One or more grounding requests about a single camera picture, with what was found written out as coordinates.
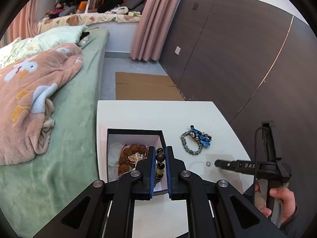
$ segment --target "light switch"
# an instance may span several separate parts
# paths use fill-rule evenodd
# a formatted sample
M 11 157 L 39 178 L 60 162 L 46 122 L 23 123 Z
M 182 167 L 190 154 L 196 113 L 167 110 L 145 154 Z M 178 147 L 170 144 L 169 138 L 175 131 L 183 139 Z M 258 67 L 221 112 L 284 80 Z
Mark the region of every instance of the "light switch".
M 197 10 L 198 6 L 199 6 L 199 3 L 194 3 L 193 10 Z
M 177 47 L 176 50 L 175 50 L 175 54 L 179 55 L 180 54 L 180 48 Z

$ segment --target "wardrobe door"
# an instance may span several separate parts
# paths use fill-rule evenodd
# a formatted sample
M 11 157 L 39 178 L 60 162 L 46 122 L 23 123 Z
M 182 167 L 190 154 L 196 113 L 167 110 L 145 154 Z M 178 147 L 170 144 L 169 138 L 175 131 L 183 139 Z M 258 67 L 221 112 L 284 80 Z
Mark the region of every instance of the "wardrobe door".
M 215 0 L 178 88 L 231 121 L 274 62 L 292 15 L 258 0 Z
M 231 122 L 251 158 L 254 132 L 261 121 L 274 121 L 283 162 L 292 167 L 289 188 L 298 204 L 300 237 L 317 212 L 317 38 L 294 18 L 272 70 L 253 98 Z M 264 158 L 259 133 L 259 160 Z
M 160 64 L 177 85 L 208 18 L 214 0 L 181 0 L 169 29 Z

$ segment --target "green bedsheet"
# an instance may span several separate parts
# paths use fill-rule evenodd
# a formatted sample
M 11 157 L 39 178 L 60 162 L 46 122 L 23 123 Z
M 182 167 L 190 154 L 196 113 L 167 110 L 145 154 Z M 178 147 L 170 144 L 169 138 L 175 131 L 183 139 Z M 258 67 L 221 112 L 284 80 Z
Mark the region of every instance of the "green bedsheet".
M 81 70 L 51 97 L 55 126 L 47 153 L 27 163 L 0 166 L 0 207 L 23 238 L 33 237 L 98 179 L 95 148 L 96 98 L 101 75 L 98 67 L 108 40 L 107 30 L 90 30 Z

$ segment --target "cardboard box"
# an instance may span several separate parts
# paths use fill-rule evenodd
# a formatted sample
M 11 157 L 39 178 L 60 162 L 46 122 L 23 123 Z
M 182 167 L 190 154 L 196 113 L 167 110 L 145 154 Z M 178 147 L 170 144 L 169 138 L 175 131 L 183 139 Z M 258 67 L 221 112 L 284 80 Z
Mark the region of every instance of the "cardboard box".
M 117 100 L 184 101 L 170 77 L 116 72 Z
M 107 131 L 107 181 L 114 181 L 117 179 L 115 173 L 118 172 L 118 168 L 110 166 L 108 163 L 109 151 L 112 144 L 116 142 L 128 146 L 131 144 L 141 145 L 144 144 L 147 147 L 161 147 L 165 150 L 166 144 L 162 131 L 155 130 L 127 130 L 127 129 L 108 129 Z M 164 176 L 162 180 L 154 187 L 154 195 L 166 194 L 167 179 L 166 170 L 164 169 Z

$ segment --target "tile floor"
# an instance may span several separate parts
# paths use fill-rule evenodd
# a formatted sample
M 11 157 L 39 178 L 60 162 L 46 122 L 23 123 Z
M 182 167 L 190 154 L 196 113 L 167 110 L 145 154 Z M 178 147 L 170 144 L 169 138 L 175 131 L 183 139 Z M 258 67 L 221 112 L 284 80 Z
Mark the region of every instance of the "tile floor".
M 116 100 L 116 72 L 167 75 L 158 62 L 105 58 L 101 78 L 101 100 Z

